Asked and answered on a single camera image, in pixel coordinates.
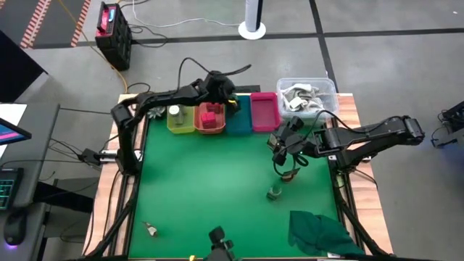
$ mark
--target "monitor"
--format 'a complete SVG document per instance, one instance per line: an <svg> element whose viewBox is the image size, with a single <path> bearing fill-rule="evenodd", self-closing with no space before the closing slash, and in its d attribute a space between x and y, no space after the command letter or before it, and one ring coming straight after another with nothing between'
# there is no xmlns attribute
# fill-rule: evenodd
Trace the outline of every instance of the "monitor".
<svg viewBox="0 0 464 261"><path fill-rule="evenodd" d="M0 145L30 139L32 135L0 118Z"/></svg>

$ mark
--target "computer mouse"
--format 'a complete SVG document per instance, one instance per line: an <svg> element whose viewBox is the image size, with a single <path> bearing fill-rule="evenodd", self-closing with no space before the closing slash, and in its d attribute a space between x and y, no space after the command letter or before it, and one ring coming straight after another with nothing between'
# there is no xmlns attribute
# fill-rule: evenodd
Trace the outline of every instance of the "computer mouse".
<svg viewBox="0 0 464 261"><path fill-rule="evenodd" d="M3 227L3 237L10 246L17 246L26 236L28 214L25 210L17 210L9 214Z"/></svg>

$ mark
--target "white pole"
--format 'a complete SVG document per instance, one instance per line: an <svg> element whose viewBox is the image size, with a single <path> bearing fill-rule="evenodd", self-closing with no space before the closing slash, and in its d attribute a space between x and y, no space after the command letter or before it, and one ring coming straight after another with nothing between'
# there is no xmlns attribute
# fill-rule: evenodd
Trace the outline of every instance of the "white pole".
<svg viewBox="0 0 464 261"><path fill-rule="evenodd" d="M261 23L263 2L264 0L246 0L245 21L239 26L239 33L243 38L256 40L266 34L266 27Z"/></svg>

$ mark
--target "yellow bin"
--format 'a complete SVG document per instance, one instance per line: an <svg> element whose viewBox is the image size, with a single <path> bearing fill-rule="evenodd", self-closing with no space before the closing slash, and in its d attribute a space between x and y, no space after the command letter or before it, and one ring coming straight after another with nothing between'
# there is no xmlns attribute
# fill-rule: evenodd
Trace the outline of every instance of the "yellow bin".
<svg viewBox="0 0 464 261"><path fill-rule="evenodd" d="M195 131L194 108L185 106L183 108L183 123L177 124L175 116L167 113L167 128L174 134L191 133Z"/></svg>

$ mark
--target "white cable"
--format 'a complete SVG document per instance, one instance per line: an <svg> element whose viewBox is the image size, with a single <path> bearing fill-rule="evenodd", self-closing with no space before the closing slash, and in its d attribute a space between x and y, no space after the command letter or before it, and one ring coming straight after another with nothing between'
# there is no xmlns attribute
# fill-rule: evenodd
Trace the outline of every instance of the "white cable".
<svg viewBox="0 0 464 261"><path fill-rule="evenodd" d="M146 23L146 22L144 22L144 21L137 18L135 3L136 3L136 0L132 0L133 16L134 16L134 18L136 18L137 21L139 21L142 25L145 25L145 26L152 26L152 27L155 27L155 28L169 28L169 27L172 27L172 26L181 25L181 24L183 24L185 22L193 22L193 21L200 21L200 20L203 20L205 22L214 22L214 23L217 23L218 25L224 25L224 26L239 26L240 25L240 24L225 24L223 22L218 22L218 21L214 21L214 20L210 20L210 19L206 19L206 18L192 18L192 19L184 20L184 21L177 22L177 23L174 23L174 24L171 24L171 25L152 25L152 24Z"/></svg>

